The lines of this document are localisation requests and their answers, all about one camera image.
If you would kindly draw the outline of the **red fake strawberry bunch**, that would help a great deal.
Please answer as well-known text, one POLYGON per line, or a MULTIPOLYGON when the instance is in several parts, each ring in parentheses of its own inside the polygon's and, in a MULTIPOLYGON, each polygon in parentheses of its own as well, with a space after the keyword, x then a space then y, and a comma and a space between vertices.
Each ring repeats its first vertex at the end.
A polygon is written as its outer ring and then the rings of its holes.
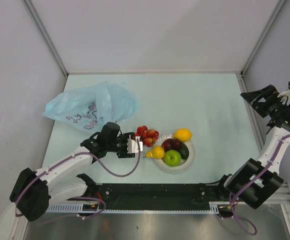
POLYGON ((147 126, 139 126, 135 132, 136 137, 140 137, 140 140, 146 147, 152 147, 159 138, 159 132, 153 128, 147 126))

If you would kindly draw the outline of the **yellow fake pear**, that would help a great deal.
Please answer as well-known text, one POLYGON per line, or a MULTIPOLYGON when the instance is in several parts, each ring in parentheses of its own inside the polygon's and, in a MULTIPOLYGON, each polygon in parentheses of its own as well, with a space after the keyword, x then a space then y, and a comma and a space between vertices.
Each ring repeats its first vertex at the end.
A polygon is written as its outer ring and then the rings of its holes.
POLYGON ((161 146, 155 146, 150 151, 145 153, 143 158, 154 158, 154 159, 162 159, 165 155, 165 151, 161 146))

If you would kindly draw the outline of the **green fake apple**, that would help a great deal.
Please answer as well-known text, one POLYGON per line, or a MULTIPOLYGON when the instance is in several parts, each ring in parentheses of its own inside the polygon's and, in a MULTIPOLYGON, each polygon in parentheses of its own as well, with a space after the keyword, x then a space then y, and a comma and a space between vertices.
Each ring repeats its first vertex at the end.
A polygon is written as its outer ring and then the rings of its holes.
POLYGON ((177 167, 181 163, 181 155, 176 150, 169 150, 165 152, 163 161, 170 167, 177 167))

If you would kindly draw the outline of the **light blue printed plastic bag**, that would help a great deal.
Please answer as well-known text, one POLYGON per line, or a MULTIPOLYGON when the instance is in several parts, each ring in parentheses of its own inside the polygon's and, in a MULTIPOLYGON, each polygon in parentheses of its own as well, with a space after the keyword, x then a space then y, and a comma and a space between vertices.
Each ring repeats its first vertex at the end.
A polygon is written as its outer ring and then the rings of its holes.
POLYGON ((48 102, 43 116, 94 133, 108 123, 129 119, 139 103, 126 88, 111 82, 64 91, 48 102))

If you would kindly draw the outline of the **dark green fake avocado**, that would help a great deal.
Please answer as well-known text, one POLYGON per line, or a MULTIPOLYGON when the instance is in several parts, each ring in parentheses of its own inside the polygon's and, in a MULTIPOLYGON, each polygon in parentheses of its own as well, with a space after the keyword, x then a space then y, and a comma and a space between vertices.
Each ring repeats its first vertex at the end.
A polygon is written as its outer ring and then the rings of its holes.
POLYGON ((178 150, 178 152, 183 160, 187 160, 190 155, 189 149, 185 144, 178 150))

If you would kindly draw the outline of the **yellow fake lemon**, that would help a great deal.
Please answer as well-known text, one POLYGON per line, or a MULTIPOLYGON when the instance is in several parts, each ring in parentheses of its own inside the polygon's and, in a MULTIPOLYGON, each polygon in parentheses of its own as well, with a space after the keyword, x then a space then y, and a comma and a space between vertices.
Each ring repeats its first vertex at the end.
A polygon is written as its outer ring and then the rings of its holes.
POLYGON ((174 139, 187 142, 192 138, 193 134, 187 128, 180 128, 174 133, 174 139))

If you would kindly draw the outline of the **dark red fake fruit slice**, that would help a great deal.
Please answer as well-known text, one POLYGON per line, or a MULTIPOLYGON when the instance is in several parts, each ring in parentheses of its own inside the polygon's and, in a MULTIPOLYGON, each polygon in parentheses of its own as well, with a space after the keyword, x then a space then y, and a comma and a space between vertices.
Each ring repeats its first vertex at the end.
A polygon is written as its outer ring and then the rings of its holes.
POLYGON ((180 150, 183 147, 183 142, 177 138, 172 139, 171 146, 173 150, 180 150))

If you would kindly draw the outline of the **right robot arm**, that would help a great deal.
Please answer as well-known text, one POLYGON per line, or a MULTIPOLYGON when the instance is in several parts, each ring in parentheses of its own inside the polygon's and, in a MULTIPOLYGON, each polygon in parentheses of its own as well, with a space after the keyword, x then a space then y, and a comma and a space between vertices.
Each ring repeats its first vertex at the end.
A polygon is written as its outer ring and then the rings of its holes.
POLYGON ((215 188, 216 197, 241 200, 257 209, 283 184, 280 164, 290 145, 290 82, 282 93, 273 85, 243 92, 241 97, 262 118, 270 117, 266 142, 256 159, 250 158, 234 174, 224 175, 215 188))

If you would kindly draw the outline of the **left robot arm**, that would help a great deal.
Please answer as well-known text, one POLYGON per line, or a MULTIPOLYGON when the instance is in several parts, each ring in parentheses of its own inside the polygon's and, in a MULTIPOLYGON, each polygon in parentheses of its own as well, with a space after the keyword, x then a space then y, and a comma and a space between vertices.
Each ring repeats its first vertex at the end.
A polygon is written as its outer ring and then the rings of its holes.
POLYGON ((75 176, 75 183, 62 185, 65 179, 85 167, 99 162, 111 175, 124 178, 131 172, 118 174, 101 161, 107 153, 119 158, 141 157, 143 143, 133 132, 122 133, 120 126, 106 123, 102 130, 85 139, 71 154, 50 166, 22 170, 16 180, 9 200, 15 205, 15 216, 32 222, 39 219, 49 206, 66 200, 94 200, 95 182, 84 173, 75 176))

